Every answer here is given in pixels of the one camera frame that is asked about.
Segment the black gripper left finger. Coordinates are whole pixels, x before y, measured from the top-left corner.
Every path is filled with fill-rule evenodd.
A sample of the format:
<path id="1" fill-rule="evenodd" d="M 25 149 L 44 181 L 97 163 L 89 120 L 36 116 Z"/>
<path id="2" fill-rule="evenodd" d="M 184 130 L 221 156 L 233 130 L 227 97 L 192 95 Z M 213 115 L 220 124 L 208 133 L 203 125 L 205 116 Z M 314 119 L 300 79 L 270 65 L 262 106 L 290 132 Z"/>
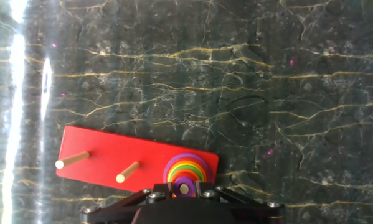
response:
<path id="1" fill-rule="evenodd" d="M 172 198 L 172 183 L 155 184 L 107 207 L 89 207 L 80 212 L 81 223 L 131 223 L 143 205 Z"/>

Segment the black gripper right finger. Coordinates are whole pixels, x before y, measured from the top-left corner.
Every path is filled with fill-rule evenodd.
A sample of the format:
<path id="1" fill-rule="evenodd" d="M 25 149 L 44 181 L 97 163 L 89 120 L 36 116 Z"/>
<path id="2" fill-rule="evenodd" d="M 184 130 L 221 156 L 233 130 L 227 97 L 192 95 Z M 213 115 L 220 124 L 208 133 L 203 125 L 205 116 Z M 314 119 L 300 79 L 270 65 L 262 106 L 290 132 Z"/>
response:
<path id="1" fill-rule="evenodd" d="M 235 223 L 285 224 L 285 205 L 259 202 L 223 186 L 196 182 L 196 197 L 217 202 L 226 212 L 230 212 Z"/>

